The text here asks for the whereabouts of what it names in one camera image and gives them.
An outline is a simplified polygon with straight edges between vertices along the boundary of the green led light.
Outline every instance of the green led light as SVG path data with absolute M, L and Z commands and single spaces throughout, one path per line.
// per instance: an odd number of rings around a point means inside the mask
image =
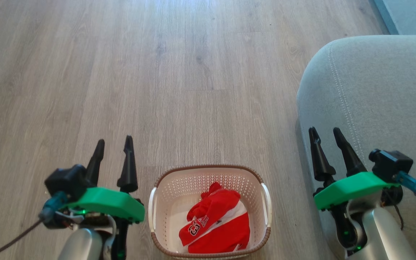
M 85 215 L 85 214 L 88 214 L 89 213 L 89 211 L 88 210 L 86 210 L 86 209 L 72 209 L 71 210 L 72 212 L 73 212 L 73 214 L 75 214 L 75 215 Z
M 118 252 L 117 255 L 118 255 L 118 259 L 120 259 L 120 260 L 124 259 L 124 251 Z

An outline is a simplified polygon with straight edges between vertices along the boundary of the basket handle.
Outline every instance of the basket handle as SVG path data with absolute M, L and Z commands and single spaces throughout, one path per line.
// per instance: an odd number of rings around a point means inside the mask
M 261 183 L 261 187 L 263 188 L 264 198 L 266 199 L 267 227 L 270 228 L 272 224 L 272 201 L 266 184 Z
M 154 187 L 150 192 L 150 199 L 149 199 L 149 208 L 148 208 L 148 220 L 149 220 L 149 227 L 150 232 L 155 232 L 155 216 L 153 215 L 153 209 L 155 208 L 154 200 L 155 200 L 155 192 L 157 191 L 157 187 Z

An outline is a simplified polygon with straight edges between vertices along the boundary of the white plastic basket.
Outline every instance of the white plastic basket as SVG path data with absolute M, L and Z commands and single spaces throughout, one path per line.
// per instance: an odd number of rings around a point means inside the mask
M 247 249 L 229 253 L 180 253 L 180 229 L 186 216 L 200 201 L 200 194 L 217 181 L 241 195 L 250 219 Z M 262 178 L 249 168 L 235 165 L 203 165 L 176 168 L 166 172 L 150 193 L 148 221 L 153 242 L 165 255 L 178 259 L 234 259 L 259 250 L 269 239 L 272 203 Z

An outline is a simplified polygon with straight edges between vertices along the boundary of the fabric upholstery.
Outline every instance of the fabric upholstery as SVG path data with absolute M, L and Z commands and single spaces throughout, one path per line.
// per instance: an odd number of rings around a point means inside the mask
M 297 104 L 307 155 L 303 160 L 312 179 L 312 126 L 337 170 L 335 179 L 344 178 L 346 170 L 334 127 L 341 129 L 368 170 L 373 167 L 370 151 L 399 150 L 414 160 L 410 173 L 416 177 L 416 36 L 358 36 L 327 44 L 309 62 Z M 322 183 L 313 180 L 313 186 L 315 190 Z M 403 233 L 416 252 L 416 197 L 406 189 L 399 209 Z M 327 211 L 320 216 L 329 245 L 341 258 L 333 219 Z
M 391 34 L 416 35 L 415 0 L 374 0 Z

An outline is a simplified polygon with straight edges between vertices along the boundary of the black cable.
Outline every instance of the black cable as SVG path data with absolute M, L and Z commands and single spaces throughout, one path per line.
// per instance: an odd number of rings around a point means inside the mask
M 30 231 L 35 229 L 39 224 L 41 224 L 43 221 L 41 219 L 38 219 L 35 224 L 33 224 L 31 227 L 29 227 L 27 230 L 22 232 L 20 235 L 18 235 L 16 238 L 14 238 L 9 243 L 5 244 L 3 247 L 0 248 L 0 253 L 4 250 L 8 249 L 11 245 L 15 244 L 17 241 L 19 241 L 22 237 L 25 237 Z
M 404 219 L 401 216 L 401 212 L 399 211 L 399 208 L 398 208 L 397 204 L 395 204 L 393 198 L 391 198 L 391 195 L 387 191 L 383 190 L 383 192 L 388 197 L 388 199 L 391 201 L 391 203 L 394 205 L 394 209 L 398 213 L 399 219 L 401 220 L 401 230 L 403 230 L 404 229 Z

